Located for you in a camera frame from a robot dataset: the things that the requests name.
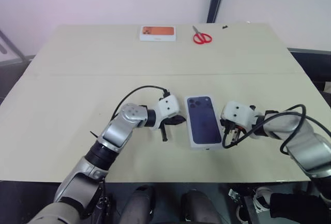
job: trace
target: shoe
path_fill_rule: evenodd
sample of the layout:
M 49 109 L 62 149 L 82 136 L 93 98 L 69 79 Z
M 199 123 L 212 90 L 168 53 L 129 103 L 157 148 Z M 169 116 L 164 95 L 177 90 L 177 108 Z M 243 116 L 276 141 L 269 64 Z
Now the shoe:
M 247 218 L 247 210 L 244 209 L 242 206 L 238 206 L 236 210 L 236 217 L 240 221 L 241 224 L 248 224 L 248 218 Z
M 270 196 L 273 191 L 267 187 L 257 188 L 253 197 L 253 204 L 257 213 L 269 211 Z

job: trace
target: floor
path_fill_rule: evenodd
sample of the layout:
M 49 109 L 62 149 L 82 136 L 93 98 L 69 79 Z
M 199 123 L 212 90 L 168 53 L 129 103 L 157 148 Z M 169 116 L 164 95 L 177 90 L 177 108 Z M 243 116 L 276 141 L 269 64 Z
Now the floor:
M 31 182 L 0 182 L 0 223 L 27 223 L 45 205 L 52 202 L 59 184 Z M 107 193 L 111 193 L 116 202 L 116 212 L 112 223 L 118 223 L 121 212 L 134 190 L 143 184 L 138 183 L 107 183 Z M 220 214 L 223 224 L 240 224 L 236 219 L 237 205 L 227 196 L 229 186 L 215 183 L 154 183 L 156 191 L 156 207 L 151 223 L 179 221 L 180 198 L 190 189 L 204 192 L 213 202 Z M 293 193 L 293 188 L 302 190 L 307 183 L 283 183 L 268 185 L 274 192 Z M 271 219 L 269 212 L 260 213 L 261 224 L 292 224 L 296 223 L 283 218 Z M 99 212 L 82 221 L 97 223 Z

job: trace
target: silver robot arm segment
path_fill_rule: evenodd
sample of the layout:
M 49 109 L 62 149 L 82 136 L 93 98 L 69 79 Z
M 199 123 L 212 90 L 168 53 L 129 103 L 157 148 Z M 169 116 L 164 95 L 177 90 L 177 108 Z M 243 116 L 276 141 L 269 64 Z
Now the silver robot arm segment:
M 132 136 L 135 128 L 160 127 L 179 113 L 175 96 L 164 97 L 152 108 L 128 103 L 111 120 L 88 153 L 60 184 L 54 202 L 42 209 L 30 224 L 75 224 L 93 212 L 102 192 L 100 182 Z
M 258 139 L 267 136 L 274 139 L 286 140 L 297 128 L 301 116 L 294 111 L 287 115 L 275 117 L 266 122 L 250 135 Z M 221 114 L 222 125 L 236 130 L 234 141 L 238 140 L 240 131 L 249 132 L 258 124 L 272 116 L 277 111 L 266 111 L 263 115 L 255 110 L 255 106 L 246 106 L 235 101 L 229 102 Z M 296 135 L 285 145 L 288 154 L 313 181 L 321 193 L 323 200 L 331 205 L 331 144 L 326 138 L 314 132 L 307 119 Z

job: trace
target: phone image on box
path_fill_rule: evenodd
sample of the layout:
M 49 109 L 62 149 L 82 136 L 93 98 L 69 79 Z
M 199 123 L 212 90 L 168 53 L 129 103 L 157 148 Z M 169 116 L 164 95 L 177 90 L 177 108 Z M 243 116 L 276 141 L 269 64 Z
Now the phone image on box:
M 187 126 L 192 148 L 222 148 L 220 126 L 210 96 L 185 98 Z
M 176 41 L 175 26 L 141 26 L 141 41 Z

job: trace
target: table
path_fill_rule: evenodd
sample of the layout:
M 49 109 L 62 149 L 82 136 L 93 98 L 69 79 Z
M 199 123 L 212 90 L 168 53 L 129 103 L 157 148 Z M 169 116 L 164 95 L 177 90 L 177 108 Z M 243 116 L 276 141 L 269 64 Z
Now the table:
M 331 126 L 330 108 L 282 42 L 265 24 L 196 27 L 213 42 L 194 44 L 190 25 L 177 42 L 140 42 L 137 25 L 61 26 L 0 106 L 0 179 L 61 182 L 94 143 L 130 90 L 168 88 L 180 100 L 209 94 L 220 113 L 229 100 L 284 110 L 303 103 Z M 129 102 L 153 105 L 143 89 Z M 308 178 L 279 153 L 280 141 L 247 139 L 229 150 L 192 151 L 186 124 L 135 129 L 107 182 L 282 182 Z

